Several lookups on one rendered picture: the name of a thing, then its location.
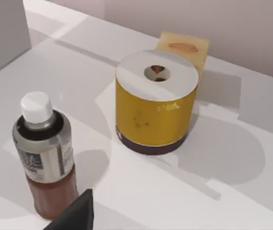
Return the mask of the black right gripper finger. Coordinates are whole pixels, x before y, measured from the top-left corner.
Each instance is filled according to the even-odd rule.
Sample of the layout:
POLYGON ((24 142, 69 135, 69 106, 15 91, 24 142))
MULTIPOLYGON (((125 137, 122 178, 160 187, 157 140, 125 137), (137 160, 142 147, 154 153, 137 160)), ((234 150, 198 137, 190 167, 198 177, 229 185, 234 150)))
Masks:
POLYGON ((43 230, 93 230, 94 216, 93 190, 86 189, 43 230))

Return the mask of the brown bottle with white cap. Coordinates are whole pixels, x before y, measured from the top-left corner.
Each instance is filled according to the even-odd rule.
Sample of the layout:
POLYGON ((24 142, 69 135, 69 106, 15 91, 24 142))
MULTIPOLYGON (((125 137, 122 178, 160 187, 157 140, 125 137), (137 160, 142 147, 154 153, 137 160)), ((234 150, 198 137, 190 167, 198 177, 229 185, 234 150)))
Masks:
POLYGON ((21 110, 12 128, 13 141, 37 213, 54 220, 79 196, 71 124, 44 92, 27 93, 21 110))

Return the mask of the yellow wrapped paper roll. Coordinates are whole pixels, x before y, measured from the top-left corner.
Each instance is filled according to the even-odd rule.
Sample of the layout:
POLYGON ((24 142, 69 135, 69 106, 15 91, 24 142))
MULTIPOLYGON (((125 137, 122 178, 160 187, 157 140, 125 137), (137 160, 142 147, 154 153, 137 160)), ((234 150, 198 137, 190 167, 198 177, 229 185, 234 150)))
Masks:
POLYGON ((120 141, 144 155, 162 155, 185 141, 199 74, 184 57, 143 50, 115 70, 115 123, 120 141))

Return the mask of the pale yellow flat square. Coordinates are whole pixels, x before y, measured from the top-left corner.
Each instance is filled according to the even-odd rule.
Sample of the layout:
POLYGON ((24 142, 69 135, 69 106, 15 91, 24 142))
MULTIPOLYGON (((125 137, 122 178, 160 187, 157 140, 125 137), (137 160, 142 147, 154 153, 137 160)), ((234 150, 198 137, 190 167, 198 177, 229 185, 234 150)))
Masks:
POLYGON ((209 40, 191 35, 162 32, 157 43, 157 50, 166 50, 178 54, 191 62, 199 75, 203 73, 209 40))

